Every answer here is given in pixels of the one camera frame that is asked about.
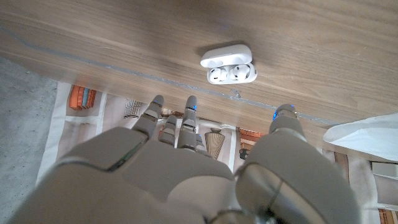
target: airpods case lid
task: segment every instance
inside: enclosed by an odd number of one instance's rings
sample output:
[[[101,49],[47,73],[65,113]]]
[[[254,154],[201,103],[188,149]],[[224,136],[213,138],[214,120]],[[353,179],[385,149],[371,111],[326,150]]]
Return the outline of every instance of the airpods case lid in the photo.
[[[236,44],[207,51],[200,60],[205,68],[218,68],[226,65],[242,65],[252,61],[251,50],[243,44]]]

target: white earbud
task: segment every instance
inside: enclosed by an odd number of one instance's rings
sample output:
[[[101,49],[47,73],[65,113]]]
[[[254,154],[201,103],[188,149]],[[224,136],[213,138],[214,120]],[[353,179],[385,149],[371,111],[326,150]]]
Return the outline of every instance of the white earbud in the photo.
[[[245,80],[250,72],[249,65],[238,65],[232,69],[232,77],[233,80]]]
[[[213,82],[225,81],[228,73],[223,68],[212,68],[210,70],[209,78]]]

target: white bag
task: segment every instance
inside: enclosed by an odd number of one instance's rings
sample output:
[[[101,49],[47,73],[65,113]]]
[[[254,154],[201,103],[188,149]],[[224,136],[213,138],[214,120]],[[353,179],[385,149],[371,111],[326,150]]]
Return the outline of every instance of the white bag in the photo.
[[[398,161],[398,113],[334,126],[325,133],[323,140]]]

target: robotic hand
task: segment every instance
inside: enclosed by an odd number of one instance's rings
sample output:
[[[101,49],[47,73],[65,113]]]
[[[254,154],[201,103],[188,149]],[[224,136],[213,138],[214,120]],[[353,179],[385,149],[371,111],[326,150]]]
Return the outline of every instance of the robotic hand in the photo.
[[[294,107],[277,109],[235,175],[196,134],[197,99],[150,140],[164,99],[132,129],[114,128],[74,147],[10,223],[359,223],[341,173],[307,143]]]

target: wooden table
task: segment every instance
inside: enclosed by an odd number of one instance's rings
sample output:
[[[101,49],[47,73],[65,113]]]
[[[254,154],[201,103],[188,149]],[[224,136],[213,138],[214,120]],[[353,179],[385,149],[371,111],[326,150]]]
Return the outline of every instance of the wooden table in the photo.
[[[293,103],[309,141],[335,151],[330,126],[398,111],[396,0],[1,0],[0,39],[39,74],[179,111],[195,95],[199,116],[253,131]],[[209,84],[201,56],[237,43],[257,79]]]

